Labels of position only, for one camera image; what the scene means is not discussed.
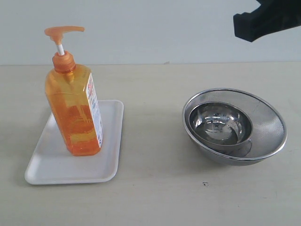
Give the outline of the orange pump soap bottle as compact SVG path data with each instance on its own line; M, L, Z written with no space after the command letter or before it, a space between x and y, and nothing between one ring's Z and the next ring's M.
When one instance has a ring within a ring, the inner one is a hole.
M54 68L47 74L45 94L68 151L74 156L95 155L101 150L103 124L92 71L77 64L64 50L63 34L83 32L80 26L57 26L45 30L56 44Z

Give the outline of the small stainless steel bowl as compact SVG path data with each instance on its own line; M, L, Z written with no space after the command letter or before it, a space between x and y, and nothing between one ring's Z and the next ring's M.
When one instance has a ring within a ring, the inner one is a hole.
M189 114L192 134L205 146L225 155L244 157L252 148L253 124L239 108L223 102L206 102Z

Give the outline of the steel mesh colander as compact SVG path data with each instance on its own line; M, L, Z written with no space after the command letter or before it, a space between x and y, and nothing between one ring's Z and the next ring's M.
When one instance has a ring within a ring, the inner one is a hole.
M244 157L219 153L197 140L189 126L189 114L198 105L206 102L223 102L233 105L246 113L253 124L252 148ZM183 126L193 143L207 158L225 165L246 166L261 162L276 153L285 145L287 129L279 112L262 98L231 88L214 88L192 96L182 110Z

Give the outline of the white rectangular foam tray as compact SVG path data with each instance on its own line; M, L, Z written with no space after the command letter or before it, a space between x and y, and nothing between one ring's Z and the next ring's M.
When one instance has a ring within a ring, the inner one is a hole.
M117 173L124 104L100 100L104 141L99 153L76 157L66 149L51 114L29 161L24 178L31 185L102 183Z

